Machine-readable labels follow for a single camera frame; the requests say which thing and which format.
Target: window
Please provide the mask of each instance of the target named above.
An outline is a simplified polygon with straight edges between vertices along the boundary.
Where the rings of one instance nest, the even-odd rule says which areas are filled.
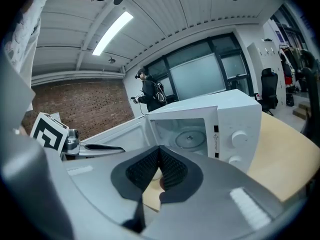
[[[297,49],[308,49],[304,37],[287,8],[282,5],[271,17],[288,45]]]
[[[146,68],[164,85],[169,103],[233,89],[254,94],[247,62],[232,33],[188,44]]]
[[[183,48],[182,50],[169,55],[166,59],[169,64],[169,68],[171,69],[177,65],[192,61],[197,58],[201,58],[208,54],[212,54],[212,51],[208,43],[203,42],[187,48]]]

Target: brick wall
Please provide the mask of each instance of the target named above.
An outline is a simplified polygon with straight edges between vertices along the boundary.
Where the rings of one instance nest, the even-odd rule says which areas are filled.
[[[35,86],[33,111],[22,125],[30,134],[39,112],[59,112],[61,122],[78,129],[80,140],[134,118],[122,80],[81,79]]]

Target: ceiling light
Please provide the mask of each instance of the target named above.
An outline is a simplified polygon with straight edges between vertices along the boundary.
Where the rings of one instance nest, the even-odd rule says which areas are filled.
[[[130,13],[125,11],[106,31],[92,54],[99,56],[115,35],[133,18],[134,17]]]

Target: wooden table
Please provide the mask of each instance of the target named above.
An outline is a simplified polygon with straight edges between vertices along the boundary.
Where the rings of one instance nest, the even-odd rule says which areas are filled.
[[[320,149],[301,133],[262,113],[255,156],[247,174],[270,190],[282,202],[303,188],[320,167]],[[143,203],[159,211],[159,180],[143,193]]]

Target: person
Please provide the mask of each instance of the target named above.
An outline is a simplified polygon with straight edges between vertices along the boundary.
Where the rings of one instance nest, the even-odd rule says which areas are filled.
[[[139,69],[135,78],[140,78],[142,80],[142,92],[143,96],[135,98],[134,103],[143,103],[146,104],[146,108],[149,112],[157,110],[165,105],[161,103],[156,98],[156,80],[148,74],[148,71],[144,68]]]
[[[31,87],[32,67],[40,33],[40,15],[46,1],[27,0],[15,16],[1,43],[6,59],[29,87]],[[26,134],[23,127],[20,127],[20,132]]]

